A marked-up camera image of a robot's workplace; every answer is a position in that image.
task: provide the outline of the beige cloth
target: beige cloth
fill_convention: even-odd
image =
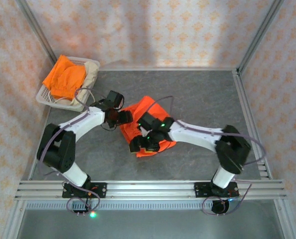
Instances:
[[[85,62],[84,65],[85,65],[85,69],[86,69],[86,77],[85,77],[84,83],[82,85],[82,88],[89,87],[94,81],[96,81],[97,73],[99,70],[99,67],[94,62],[87,61],[87,62]],[[87,93],[87,90],[80,90],[80,92],[77,95],[77,98],[81,101],[86,93]],[[59,101],[57,101],[57,104],[75,106],[79,103],[74,98],[72,101],[69,101],[66,99],[59,100]]]

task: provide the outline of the aluminum frame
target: aluminum frame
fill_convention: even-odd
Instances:
[[[257,127],[253,118],[253,114],[250,109],[250,104],[248,102],[248,98],[247,98],[244,86],[242,84],[242,80],[237,70],[232,71],[232,75],[233,75],[234,83],[236,85],[237,92],[239,95],[239,100],[240,100],[242,112],[244,115],[244,119],[246,121],[249,135],[252,138],[255,138],[256,140],[258,140],[259,142],[262,142],[262,140],[259,137],[259,133],[257,131]],[[252,144],[255,157],[259,158],[260,156],[262,156],[260,147],[256,143],[251,142],[251,144]],[[261,162],[258,162],[258,169],[260,171],[261,179],[272,179],[272,172],[270,170],[266,157]]]
[[[48,43],[48,40],[47,40],[46,36],[44,35],[42,28],[38,24],[38,21],[36,20],[27,1],[26,0],[16,0],[16,2],[17,2],[18,7],[20,8],[20,10],[22,11],[23,15],[25,16],[28,24],[30,25],[30,27],[34,31],[40,44],[42,45],[45,52],[47,53],[49,59],[52,61],[53,64],[55,64],[57,61],[57,57],[56,57],[52,47]]]
[[[46,126],[47,126],[47,119],[49,117],[51,107],[50,106],[45,106],[45,110],[47,111],[47,115],[46,115],[45,122],[43,124],[43,129],[45,129]],[[41,133],[41,135],[39,137],[38,145],[40,145],[40,143],[42,141],[42,137],[43,137],[43,133]],[[34,155],[37,155],[37,152],[38,152],[38,147],[36,147],[36,151],[35,151],[35,154]],[[37,166],[37,158],[34,157],[33,162],[32,162],[32,165],[31,165],[30,170],[29,170],[29,173],[28,173],[27,176],[24,176],[23,179],[26,178],[27,180],[32,180],[33,179],[33,175],[34,175],[34,171],[36,169],[36,166]]]
[[[289,200],[274,199],[284,237],[296,239],[296,223]]]
[[[265,36],[266,32],[269,29],[269,26],[271,25],[274,17],[277,15],[277,13],[279,12],[282,3],[284,2],[284,0],[274,0],[274,2],[272,3],[266,17],[264,18],[263,22],[261,23],[255,37],[253,38],[246,54],[244,55],[240,66],[239,66],[239,73],[240,75],[242,75],[242,73],[245,71],[249,61],[251,60],[253,54],[255,53],[256,49],[258,48],[261,40],[263,39],[263,37]]]
[[[171,201],[196,200],[194,183],[204,181],[102,181],[107,183],[106,198],[102,201]],[[252,184],[245,200],[288,198],[282,180],[238,181],[240,195]],[[62,198],[62,181],[21,181],[15,200],[65,200]]]
[[[11,212],[9,214],[6,227],[4,229],[2,239],[17,238],[20,225],[23,220],[27,201],[14,201]]]
[[[90,202],[92,207],[95,206],[96,200]],[[66,211],[66,201],[60,200],[32,200],[26,205],[26,210],[64,210]],[[85,209],[85,205],[82,202],[73,202],[71,208],[74,210]],[[213,203],[211,200],[204,203],[202,207],[202,201],[101,201],[97,210],[100,211],[118,211],[118,210],[201,210],[202,208],[211,210]]]

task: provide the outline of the floral wall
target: floral wall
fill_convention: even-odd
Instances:
[[[296,217],[296,0],[285,0],[242,76],[273,177]]]
[[[0,0],[0,238],[47,111],[35,100],[52,65],[13,0]]]
[[[236,68],[273,0],[28,0],[57,56]]]

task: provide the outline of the orange cloth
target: orange cloth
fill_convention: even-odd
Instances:
[[[139,101],[137,104],[129,106],[125,108],[125,111],[130,111],[133,115],[133,122],[122,124],[120,127],[126,141],[128,144],[130,141],[142,133],[140,132],[138,127],[137,121],[143,116],[143,114],[146,112],[146,110],[154,103],[154,100],[150,98],[149,96],[145,96],[142,98],[141,101]],[[164,118],[169,117],[168,113],[158,104],[155,104],[150,110],[149,114],[154,116],[155,118],[158,118],[159,120],[163,121]],[[166,140],[163,140],[159,142],[160,150],[158,152],[162,152],[167,148],[171,148],[176,144],[175,141],[169,142]],[[158,152],[146,152],[145,149],[141,149],[140,152],[136,153],[137,157],[144,157],[144,156],[152,156],[157,154]]]
[[[82,86],[85,76],[85,66],[77,66],[66,56],[60,55],[43,84],[53,97],[66,97],[72,100],[75,91]]]

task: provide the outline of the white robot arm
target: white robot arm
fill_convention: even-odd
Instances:
[[[87,112],[60,125],[49,124],[44,130],[37,159],[41,158],[53,135],[62,129],[47,149],[43,163],[60,172],[69,182],[83,187],[86,181],[90,181],[90,177],[75,163],[75,144],[84,134],[102,123],[107,122],[109,127],[113,128],[132,122],[129,111],[119,111],[123,100],[121,94],[110,91],[106,99],[92,104]]]
[[[110,128],[132,122],[132,114],[129,111],[119,111],[123,100],[121,94],[110,91],[106,99],[92,104],[88,112],[60,125],[49,124],[45,128],[37,159],[41,158],[50,139],[62,129],[47,149],[43,163],[60,172],[74,185],[90,190],[90,177],[75,163],[75,144],[84,134],[104,122],[108,123]],[[131,140],[131,152],[139,152],[141,148],[158,152],[159,142],[163,140],[187,142],[216,152],[220,166],[211,180],[211,191],[218,196],[225,194],[224,190],[231,179],[242,172],[251,150],[244,138],[224,135],[239,133],[230,125],[225,128],[206,128],[175,121],[170,117],[160,121],[147,112],[137,123],[142,135]]]
[[[163,140],[195,144],[217,153],[220,166],[213,176],[212,191],[220,195],[236,174],[240,174],[251,150],[250,145],[242,137],[226,136],[238,134],[231,125],[225,128],[205,128],[165,118],[163,121],[149,113],[138,120],[138,128],[142,136],[135,137],[130,143],[131,152],[159,151],[159,142]]]

